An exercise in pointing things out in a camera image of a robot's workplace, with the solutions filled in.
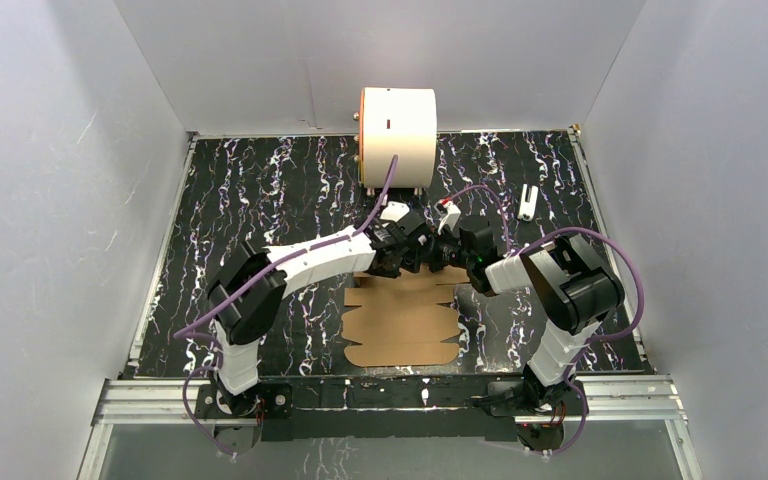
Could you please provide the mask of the brown cardboard box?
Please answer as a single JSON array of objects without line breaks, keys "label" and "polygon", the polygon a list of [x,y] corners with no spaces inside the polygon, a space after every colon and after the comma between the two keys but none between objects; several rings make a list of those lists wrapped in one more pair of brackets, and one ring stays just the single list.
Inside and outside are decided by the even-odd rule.
[{"label": "brown cardboard box", "polygon": [[345,290],[341,336],[348,362],[357,367],[441,366],[459,354],[459,312],[452,307],[466,272],[445,267],[405,270],[397,278],[359,273]]}]

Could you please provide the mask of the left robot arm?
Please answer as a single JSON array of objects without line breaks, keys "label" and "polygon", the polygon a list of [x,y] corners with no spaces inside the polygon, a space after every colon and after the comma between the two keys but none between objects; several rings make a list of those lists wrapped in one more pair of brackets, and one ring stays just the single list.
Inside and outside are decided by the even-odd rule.
[{"label": "left robot arm", "polygon": [[286,297],[342,274],[396,278],[403,270],[417,270],[434,234],[421,214],[397,204],[368,223],[326,237],[260,250],[246,245],[208,294],[221,355],[211,375],[216,401],[235,416],[257,407],[260,340]]}]

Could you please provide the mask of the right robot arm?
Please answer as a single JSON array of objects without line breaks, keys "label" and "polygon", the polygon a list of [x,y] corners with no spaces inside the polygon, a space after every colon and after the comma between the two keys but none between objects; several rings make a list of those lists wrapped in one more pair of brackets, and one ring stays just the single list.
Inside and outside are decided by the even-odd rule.
[{"label": "right robot arm", "polygon": [[531,288],[547,315],[537,350],[518,386],[489,387],[474,406],[550,413],[577,389],[574,369],[599,326],[622,305],[625,290],[609,263],[590,244],[610,240],[599,232],[564,227],[521,250],[500,256],[489,224],[476,220],[459,234],[420,240],[418,259],[432,271],[462,268],[475,291],[493,296]]}]

